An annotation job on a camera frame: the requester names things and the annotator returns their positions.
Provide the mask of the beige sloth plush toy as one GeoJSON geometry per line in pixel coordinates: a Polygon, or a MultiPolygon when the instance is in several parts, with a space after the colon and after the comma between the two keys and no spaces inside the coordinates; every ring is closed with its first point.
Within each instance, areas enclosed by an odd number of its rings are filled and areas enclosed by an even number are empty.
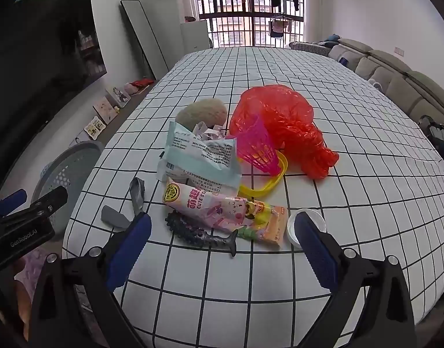
{"type": "Polygon", "coordinates": [[[178,112],[175,121],[193,131],[194,127],[203,122],[207,127],[223,126],[228,118],[228,110],[217,98],[207,98],[189,104],[178,112]]]}

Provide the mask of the white round lid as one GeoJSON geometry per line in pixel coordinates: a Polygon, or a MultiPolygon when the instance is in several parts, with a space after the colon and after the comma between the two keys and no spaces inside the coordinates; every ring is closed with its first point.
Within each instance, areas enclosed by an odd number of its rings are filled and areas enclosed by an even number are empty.
{"type": "Polygon", "coordinates": [[[318,240],[318,232],[326,233],[327,224],[322,215],[311,209],[299,209],[288,219],[286,235],[299,251],[318,240]]]}

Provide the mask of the checkered white bed sheet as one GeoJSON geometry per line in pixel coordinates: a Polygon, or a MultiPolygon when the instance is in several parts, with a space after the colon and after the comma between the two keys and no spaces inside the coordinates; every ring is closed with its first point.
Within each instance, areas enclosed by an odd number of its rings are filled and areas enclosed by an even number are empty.
{"type": "Polygon", "coordinates": [[[62,254],[103,246],[128,185],[146,185],[152,234],[128,282],[115,291],[149,347],[293,347],[329,297],[304,254],[237,242],[237,255],[189,247],[165,224],[168,208],[156,178],[169,123],[188,104],[216,97],[234,108],[252,86],[281,84],[312,105],[314,121],[339,161],[321,182],[295,166],[267,196],[289,212],[318,211],[343,247],[365,258],[395,255],[414,317],[444,293],[444,161],[384,94],[337,62],[300,51],[227,48],[192,53],[147,94],[106,145],[78,198],[62,254]]]}

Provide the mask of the grey perforated laundry basket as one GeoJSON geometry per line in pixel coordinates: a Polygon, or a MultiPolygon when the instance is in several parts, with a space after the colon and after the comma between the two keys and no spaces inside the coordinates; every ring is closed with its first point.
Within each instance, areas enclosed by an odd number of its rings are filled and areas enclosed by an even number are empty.
{"type": "Polygon", "coordinates": [[[104,146],[98,142],[80,142],[43,169],[32,194],[32,202],[59,186],[64,187],[68,194],[67,203],[50,217],[54,228],[53,240],[63,237],[77,199],[103,149],[104,146]]]}

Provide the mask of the pink plastic shuttlecock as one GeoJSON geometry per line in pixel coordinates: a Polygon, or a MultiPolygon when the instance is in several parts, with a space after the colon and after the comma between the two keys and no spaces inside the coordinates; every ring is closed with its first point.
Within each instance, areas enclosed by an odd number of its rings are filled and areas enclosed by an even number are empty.
{"type": "Polygon", "coordinates": [[[271,176],[280,173],[278,155],[261,117],[234,114],[229,133],[236,140],[237,156],[240,159],[271,176]]]}

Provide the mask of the comic photo frame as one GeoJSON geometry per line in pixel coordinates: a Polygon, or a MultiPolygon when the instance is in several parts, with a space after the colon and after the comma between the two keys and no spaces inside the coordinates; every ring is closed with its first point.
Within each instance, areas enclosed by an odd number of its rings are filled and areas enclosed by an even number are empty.
{"type": "Polygon", "coordinates": [[[84,128],[84,131],[90,137],[90,139],[96,140],[105,129],[106,124],[101,121],[98,116],[94,116],[93,119],[84,128]]]}

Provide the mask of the light blue wipes packet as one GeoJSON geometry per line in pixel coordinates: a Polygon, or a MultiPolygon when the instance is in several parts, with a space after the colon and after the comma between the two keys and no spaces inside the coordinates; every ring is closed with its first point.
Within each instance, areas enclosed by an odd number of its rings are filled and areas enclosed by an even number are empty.
{"type": "Polygon", "coordinates": [[[172,179],[205,191],[237,196],[242,172],[236,140],[202,141],[184,126],[171,122],[156,178],[163,183],[172,179]]]}

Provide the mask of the pink drawing photo frame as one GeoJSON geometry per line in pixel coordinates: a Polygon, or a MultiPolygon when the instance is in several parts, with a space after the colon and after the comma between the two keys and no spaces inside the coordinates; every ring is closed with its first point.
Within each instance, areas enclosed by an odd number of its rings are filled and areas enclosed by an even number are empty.
{"type": "Polygon", "coordinates": [[[93,108],[106,125],[109,125],[117,117],[116,109],[106,97],[102,97],[100,100],[95,102],[93,104],[93,108]]]}

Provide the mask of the red plastic bag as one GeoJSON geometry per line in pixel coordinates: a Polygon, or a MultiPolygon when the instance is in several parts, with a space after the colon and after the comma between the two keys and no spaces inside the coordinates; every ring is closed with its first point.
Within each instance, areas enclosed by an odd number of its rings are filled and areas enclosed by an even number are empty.
{"type": "Polygon", "coordinates": [[[236,135],[261,119],[274,148],[299,165],[312,180],[328,176],[339,155],[329,149],[314,124],[313,107],[297,91],[284,85],[255,86],[242,93],[229,132],[236,135]]]}

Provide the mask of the black backpack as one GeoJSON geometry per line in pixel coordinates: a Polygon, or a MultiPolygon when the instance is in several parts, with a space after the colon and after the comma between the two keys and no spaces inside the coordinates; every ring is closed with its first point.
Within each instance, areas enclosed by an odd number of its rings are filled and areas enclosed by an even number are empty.
{"type": "Polygon", "coordinates": [[[423,115],[418,120],[418,126],[444,160],[444,125],[436,123],[428,115],[423,115]]]}

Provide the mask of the red cloth on shelf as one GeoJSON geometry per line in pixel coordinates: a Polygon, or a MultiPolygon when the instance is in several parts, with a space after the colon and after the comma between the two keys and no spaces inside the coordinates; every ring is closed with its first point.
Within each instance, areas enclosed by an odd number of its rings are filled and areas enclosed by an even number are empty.
{"type": "Polygon", "coordinates": [[[143,78],[143,79],[136,80],[136,81],[132,82],[132,85],[135,88],[137,88],[138,90],[145,89],[149,85],[152,85],[152,84],[154,84],[154,80],[149,79],[149,78],[143,78]]]}

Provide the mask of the girl photo frame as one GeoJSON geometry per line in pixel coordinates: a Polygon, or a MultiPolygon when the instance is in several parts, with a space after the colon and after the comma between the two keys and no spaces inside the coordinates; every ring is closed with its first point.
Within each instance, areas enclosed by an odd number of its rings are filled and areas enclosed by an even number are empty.
{"type": "Polygon", "coordinates": [[[105,91],[106,99],[113,107],[124,108],[131,100],[127,92],[116,86],[107,87],[105,91]]]}

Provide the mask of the leaning floor mirror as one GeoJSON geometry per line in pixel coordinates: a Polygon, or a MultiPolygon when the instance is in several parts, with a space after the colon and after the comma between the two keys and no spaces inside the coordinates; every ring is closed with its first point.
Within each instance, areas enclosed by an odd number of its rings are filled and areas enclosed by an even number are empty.
{"type": "Polygon", "coordinates": [[[151,74],[157,81],[162,79],[169,71],[169,67],[142,3],[139,0],[121,0],[121,6],[151,74]]]}

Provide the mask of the pink snack wrapper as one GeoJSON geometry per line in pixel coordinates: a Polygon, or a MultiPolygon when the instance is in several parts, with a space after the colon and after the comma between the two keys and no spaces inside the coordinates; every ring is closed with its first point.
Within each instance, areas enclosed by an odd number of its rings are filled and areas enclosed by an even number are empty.
{"type": "Polygon", "coordinates": [[[168,179],[163,202],[183,216],[206,227],[232,233],[246,240],[281,246],[286,230],[286,209],[259,200],[201,190],[168,179]]]}

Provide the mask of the black wall television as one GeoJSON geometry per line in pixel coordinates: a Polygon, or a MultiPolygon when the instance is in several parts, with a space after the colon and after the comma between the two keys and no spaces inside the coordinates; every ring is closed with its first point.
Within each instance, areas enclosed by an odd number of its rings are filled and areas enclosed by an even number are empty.
{"type": "Polygon", "coordinates": [[[106,74],[92,0],[21,0],[0,17],[0,189],[32,139],[106,74]]]}

